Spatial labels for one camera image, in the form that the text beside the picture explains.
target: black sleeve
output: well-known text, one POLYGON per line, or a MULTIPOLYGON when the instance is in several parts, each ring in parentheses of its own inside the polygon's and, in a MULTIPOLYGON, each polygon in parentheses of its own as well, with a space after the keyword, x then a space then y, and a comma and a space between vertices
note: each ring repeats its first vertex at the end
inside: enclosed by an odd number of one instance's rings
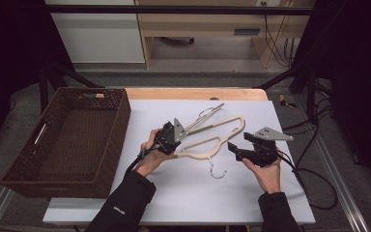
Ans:
POLYGON ((89 224, 86 232, 135 232, 156 186, 131 171, 113 191, 89 224))
POLYGON ((258 203, 264 218, 262 232, 300 232, 284 192, 264 193, 258 203))

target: brown wicker basket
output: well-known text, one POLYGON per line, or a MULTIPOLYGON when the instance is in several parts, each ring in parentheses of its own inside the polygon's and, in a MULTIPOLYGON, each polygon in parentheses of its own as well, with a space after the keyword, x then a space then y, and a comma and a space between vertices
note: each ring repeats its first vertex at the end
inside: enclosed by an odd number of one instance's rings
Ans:
POLYGON ((125 89, 59 88, 0 184, 26 197, 106 198, 130 112, 125 89))

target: floor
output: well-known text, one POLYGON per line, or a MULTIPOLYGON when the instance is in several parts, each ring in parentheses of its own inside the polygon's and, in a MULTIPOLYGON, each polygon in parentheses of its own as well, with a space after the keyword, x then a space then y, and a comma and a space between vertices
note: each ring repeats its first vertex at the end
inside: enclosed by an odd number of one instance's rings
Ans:
MULTIPOLYGON (((269 69, 262 69, 250 39, 237 40, 196 38, 195 43, 160 39, 156 41, 153 51, 152 66, 145 69, 139 64, 96 64, 87 66, 76 64, 77 69, 88 79, 108 86, 211 86, 211 87, 252 87, 267 81, 287 68, 272 62, 269 69)), ((303 95, 291 95, 287 89, 290 79, 282 81, 270 88, 267 93, 273 101, 281 126, 288 127, 305 119, 301 111, 303 95), (287 103, 295 103, 297 107, 280 103, 280 95, 285 96, 287 103)), ((325 96, 318 94, 318 100, 325 96)), ((32 85, 13 95, 13 110, 8 115, 0 130, 0 179, 16 154, 21 150, 35 123, 40 117, 39 88, 32 85)), ((320 107, 328 106, 328 101, 321 102, 320 107)), ((310 141, 312 133, 308 125, 294 132, 296 142, 290 144, 291 154, 297 160, 310 141)), ((302 160, 307 167, 330 178, 322 147, 327 147, 329 156, 342 174, 346 188, 356 203, 362 217, 361 226, 355 228, 347 215, 349 206, 339 196, 340 201, 331 210, 313 207, 317 222, 305 225, 304 231, 371 231, 371 172, 369 167, 353 162, 352 151, 346 138, 334 120, 334 112, 327 111, 320 120, 319 141, 314 142, 302 160)), ((329 186, 315 176, 303 174, 308 186, 310 201, 317 206, 328 206, 334 195, 329 186)), ((1 231, 74 231, 70 227, 57 227, 42 223, 47 207, 46 199, 27 199, 18 194, 12 196, 4 215, 1 216, 1 231)))

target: silver bracket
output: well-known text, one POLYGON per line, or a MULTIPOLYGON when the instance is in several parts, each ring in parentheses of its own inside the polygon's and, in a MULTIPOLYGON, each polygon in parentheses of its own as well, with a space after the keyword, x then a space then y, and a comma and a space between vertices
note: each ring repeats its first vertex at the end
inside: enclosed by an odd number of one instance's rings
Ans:
POLYGON ((177 118, 174 118, 174 139, 176 142, 188 136, 188 132, 177 118))
POLYGON ((281 133, 279 131, 276 131, 271 128, 264 127, 258 131, 256 131, 254 134, 252 134, 254 137, 261 138, 264 140, 284 140, 284 141, 294 141, 294 137, 290 135, 286 135, 285 133, 281 133))

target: basket handle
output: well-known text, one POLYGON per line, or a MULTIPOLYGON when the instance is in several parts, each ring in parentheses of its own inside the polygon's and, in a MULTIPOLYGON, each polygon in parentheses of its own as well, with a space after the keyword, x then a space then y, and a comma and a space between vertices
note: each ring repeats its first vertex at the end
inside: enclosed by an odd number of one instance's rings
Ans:
POLYGON ((85 99, 104 99, 105 98, 104 93, 99 93, 99 94, 85 93, 83 94, 83 97, 85 99))
POLYGON ((38 136, 35 138, 35 145, 39 146, 39 144, 42 142, 42 138, 46 134, 47 126, 46 124, 43 124, 41 131, 38 133, 38 136))

